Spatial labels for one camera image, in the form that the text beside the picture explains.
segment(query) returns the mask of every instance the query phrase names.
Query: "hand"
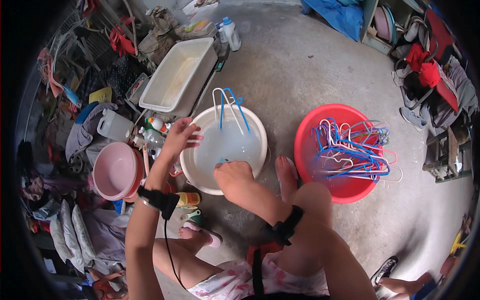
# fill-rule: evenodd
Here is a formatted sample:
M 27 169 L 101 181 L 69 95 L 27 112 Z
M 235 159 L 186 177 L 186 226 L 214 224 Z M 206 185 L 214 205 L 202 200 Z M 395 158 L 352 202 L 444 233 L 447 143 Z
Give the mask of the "hand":
M 229 192 L 232 185 L 254 182 L 252 167 L 246 161 L 234 160 L 217 164 L 213 170 L 213 177 L 224 194 Z
M 178 119 L 168 131 L 167 139 L 162 147 L 164 155 L 168 155 L 170 159 L 176 161 L 178 156 L 186 148 L 198 147 L 200 144 L 193 141 L 201 141 L 204 139 L 201 135 L 192 135 L 201 128 L 192 124 L 192 118 Z

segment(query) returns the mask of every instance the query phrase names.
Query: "black wrist strap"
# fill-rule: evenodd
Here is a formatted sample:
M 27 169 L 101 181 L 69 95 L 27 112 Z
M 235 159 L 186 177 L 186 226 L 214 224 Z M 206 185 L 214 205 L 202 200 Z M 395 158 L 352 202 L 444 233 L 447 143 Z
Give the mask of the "black wrist strap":
M 143 186 L 139 186 L 137 193 L 139 196 L 148 199 L 148 205 L 162 212 L 162 218 L 170 220 L 173 210 L 177 206 L 180 196 L 174 193 L 164 194 L 158 190 L 146 190 Z
M 304 213 L 303 209 L 292 205 L 292 213 L 285 222 L 277 222 L 273 227 L 267 224 L 267 229 L 280 245 L 290 246 L 292 243 L 290 243 L 288 239 L 295 233 L 293 229 L 300 222 Z

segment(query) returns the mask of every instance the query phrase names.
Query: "pink slipper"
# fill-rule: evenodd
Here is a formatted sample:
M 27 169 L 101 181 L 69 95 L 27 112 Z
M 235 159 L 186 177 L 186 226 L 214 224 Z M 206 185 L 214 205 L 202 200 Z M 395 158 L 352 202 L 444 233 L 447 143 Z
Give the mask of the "pink slipper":
M 299 176 L 298 176 L 297 168 L 295 167 L 295 164 L 293 163 L 293 161 L 290 158 L 288 158 L 288 157 L 285 157 L 285 158 L 287 159 L 288 163 L 292 167 L 293 178 L 295 180 L 298 180 Z M 275 160 L 275 173 L 278 174 L 278 172 L 276 171 L 276 160 Z
M 183 223 L 183 228 L 189 228 L 196 232 L 204 231 L 205 233 L 207 233 L 212 238 L 212 243 L 208 245 L 210 247 L 218 248 L 223 242 L 223 239 L 219 234 L 203 229 L 192 221 L 186 221 L 185 223 Z

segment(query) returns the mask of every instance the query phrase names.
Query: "pillow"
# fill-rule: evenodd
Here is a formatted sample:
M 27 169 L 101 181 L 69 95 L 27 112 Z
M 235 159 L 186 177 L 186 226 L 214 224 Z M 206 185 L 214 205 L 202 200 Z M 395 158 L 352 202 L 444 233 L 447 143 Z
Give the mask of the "pillow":
M 50 221 L 50 234 L 52 235 L 53 244 L 59 254 L 61 260 L 65 262 L 67 259 L 72 259 L 72 253 L 65 243 L 63 230 L 61 228 L 60 220 L 57 218 Z
M 70 262 L 78 271 L 84 274 L 84 258 L 82 256 L 82 250 L 77 241 L 75 229 L 73 228 L 72 215 L 70 215 L 70 207 L 68 206 L 66 200 L 63 200 L 61 203 L 59 218 L 61 228 L 63 229 L 63 236 L 65 237 L 65 243 L 67 244 L 68 249 L 70 249 L 70 252 L 72 253 L 72 258 L 70 259 Z
M 82 213 L 80 213 L 80 208 L 77 204 L 73 208 L 72 222 L 77 234 L 78 243 L 80 244 L 80 249 L 82 249 L 84 262 L 85 264 L 88 264 L 95 258 L 95 250 L 93 249 L 92 241 L 90 240 L 90 236 L 88 235 L 84 223 L 84 218 L 82 217 Z

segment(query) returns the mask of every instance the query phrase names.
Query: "red plastic basin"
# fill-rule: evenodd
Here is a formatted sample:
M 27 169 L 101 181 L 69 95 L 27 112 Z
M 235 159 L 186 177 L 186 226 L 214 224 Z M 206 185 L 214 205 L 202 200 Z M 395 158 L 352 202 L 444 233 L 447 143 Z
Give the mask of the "red plastic basin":
M 331 117 L 335 119 L 340 126 L 342 123 L 354 125 L 355 123 L 368 120 L 358 110 L 343 104 L 327 104 L 315 108 L 309 112 L 297 130 L 295 143 L 293 145 L 293 153 L 295 164 L 303 182 L 319 181 L 313 178 L 313 157 L 318 153 L 316 140 L 310 136 L 312 127 L 318 126 L 322 119 Z M 353 131 L 364 128 L 358 125 L 352 128 Z M 332 195 L 332 202 L 339 204 L 347 204 L 356 202 L 370 193 L 375 184 L 372 180 L 339 177 L 329 180 L 325 183 Z

